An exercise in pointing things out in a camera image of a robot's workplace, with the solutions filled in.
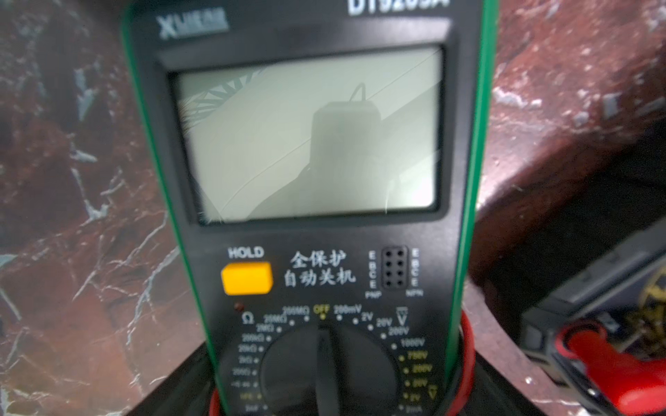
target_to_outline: red marble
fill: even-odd
[[[120,44],[126,4],[0,2],[4,414],[120,415],[203,340]],[[549,415],[582,413],[503,333],[484,271],[663,117],[646,105],[665,94],[665,20],[656,0],[501,4],[483,290],[465,307],[479,351]]]

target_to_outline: multimeter display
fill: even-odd
[[[442,59],[421,47],[178,75],[199,220],[432,208]]]

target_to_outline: brand logo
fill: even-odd
[[[215,32],[227,32],[229,22],[222,7],[157,16],[160,39],[181,39]]]
[[[373,15],[416,9],[433,9],[438,5],[448,7],[451,0],[347,0],[349,16],[360,16],[368,11]]]

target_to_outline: red alligator clip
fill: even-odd
[[[558,352],[585,364],[587,377],[628,416],[649,415],[666,409],[666,359],[640,361],[619,353],[596,322],[581,321],[557,337]]]

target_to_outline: black multimeter body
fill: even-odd
[[[458,356],[496,8],[495,1],[482,0],[145,0],[128,9],[125,47],[226,414],[430,415],[437,408]],[[261,65],[419,47],[435,48],[441,56],[441,81],[433,87],[431,204],[321,214],[348,197],[341,192],[332,198],[337,191],[326,189],[385,181],[383,194],[369,186],[353,197],[373,207],[386,198],[388,207],[391,189],[407,181],[387,163],[399,166],[396,155],[408,158],[417,146],[405,132],[392,145],[397,150],[383,153],[387,128],[397,131],[402,121],[398,114],[393,124],[384,124],[363,90],[363,97],[353,91],[357,97],[349,102],[332,101],[314,113],[310,164],[283,194],[275,192],[253,208],[249,215],[258,219],[202,219],[206,196],[194,179],[184,139],[196,125],[185,124],[179,113],[180,74],[253,66],[211,90],[221,97],[221,91],[240,94],[241,87],[251,86],[249,77],[260,77],[264,69],[254,68]],[[321,82],[324,88],[326,79]],[[254,122],[264,116],[256,114]],[[361,134],[363,143],[355,139]],[[339,148],[367,157],[342,166],[327,157]],[[253,155],[238,154],[238,169]],[[317,158],[323,161],[314,163]],[[312,215],[261,214],[303,204],[313,207]],[[245,266],[270,276],[250,288],[251,294],[243,294],[246,288],[234,292],[220,279],[226,270],[238,283]],[[238,284],[245,285],[242,279]]]

